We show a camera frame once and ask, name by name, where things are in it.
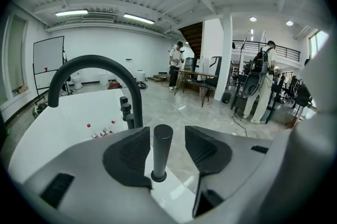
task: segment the black pants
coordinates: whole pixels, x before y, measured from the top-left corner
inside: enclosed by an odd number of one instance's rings
[[[175,70],[179,70],[179,67],[176,66],[170,66],[170,84],[169,86],[176,86],[177,84],[177,79],[178,79],[178,71]]]

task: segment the white shirt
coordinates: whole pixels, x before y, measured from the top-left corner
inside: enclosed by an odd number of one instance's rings
[[[265,47],[262,48],[263,51],[267,52],[267,50],[269,49],[270,47],[267,45]],[[277,53],[276,53],[276,50],[274,48],[272,48],[269,52],[268,52],[268,65],[269,67],[271,66],[272,64],[272,61],[275,61],[275,64],[277,62]],[[266,82],[268,84],[268,87],[271,87],[272,86],[272,83],[273,83],[273,75],[270,75],[267,73],[266,75]]]
[[[177,51],[177,49],[174,47],[170,52],[170,56],[173,58],[173,60],[178,59],[178,63],[174,62],[174,61],[171,61],[170,65],[176,66],[176,67],[181,67],[182,63],[181,63],[180,59],[184,58],[184,54],[181,53],[180,51]]]

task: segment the black faucet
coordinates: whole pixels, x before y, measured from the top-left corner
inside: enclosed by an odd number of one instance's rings
[[[89,67],[110,71],[122,79],[131,93],[135,127],[141,128],[143,126],[142,96],[135,79],[125,67],[104,56],[83,55],[71,59],[61,66],[51,81],[48,93],[48,105],[52,108],[57,107],[60,90],[64,81],[72,73]]]

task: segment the small bottle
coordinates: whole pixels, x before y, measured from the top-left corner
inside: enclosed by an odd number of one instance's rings
[[[93,131],[93,129],[90,128],[91,125],[90,125],[90,124],[87,124],[86,126],[88,127],[88,131],[89,131],[89,134],[91,135],[91,138],[93,138],[93,139],[98,139],[99,137],[98,137],[98,135],[96,134],[96,132]]]
[[[112,134],[114,132],[115,123],[116,123],[115,121],[111,121],[111,123],[103,129],[103,133],[101,133],[101,136],[104,137],[107,136],[108,134]]]

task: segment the black backpack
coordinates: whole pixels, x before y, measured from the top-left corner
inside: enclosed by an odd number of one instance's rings
[[[272,49],[270,47],[267,51],[263,51],[262,48],[254,57],[251,64],[251,73],[265,74],[268,71],[268,52]]]

